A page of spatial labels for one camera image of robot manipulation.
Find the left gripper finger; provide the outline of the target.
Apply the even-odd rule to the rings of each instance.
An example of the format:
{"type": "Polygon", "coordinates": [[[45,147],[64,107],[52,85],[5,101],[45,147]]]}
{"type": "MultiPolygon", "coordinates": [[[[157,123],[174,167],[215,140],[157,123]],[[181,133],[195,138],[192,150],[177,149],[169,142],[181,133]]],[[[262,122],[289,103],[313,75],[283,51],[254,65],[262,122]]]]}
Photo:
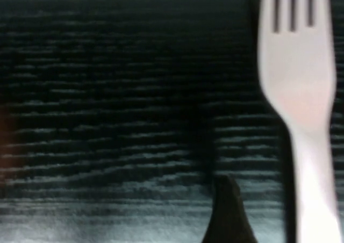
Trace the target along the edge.
{"type": "Polygon", "coordinates": [[[257,243],[235,179],[218,175],[214,187],[212,215],[202,242],[257,243]]]}

